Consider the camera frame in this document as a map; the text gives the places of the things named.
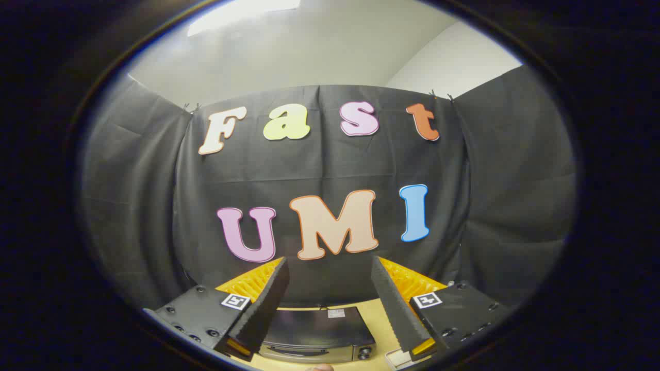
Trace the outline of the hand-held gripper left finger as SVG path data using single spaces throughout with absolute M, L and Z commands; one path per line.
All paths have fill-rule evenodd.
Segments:
M 221 288 L 196 285 L 160 308 L 143 312 L 203 354 L 249 362 L 261 349 L 289 278 L 287 258 L 278 258 Z

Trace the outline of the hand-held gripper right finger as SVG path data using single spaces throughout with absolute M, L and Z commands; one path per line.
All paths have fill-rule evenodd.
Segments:
M 371 280 L 399 347 L 413 361 L 467 347 L 512 313 L 469 282 L 441 284 L 379 256 L 372 258 Z

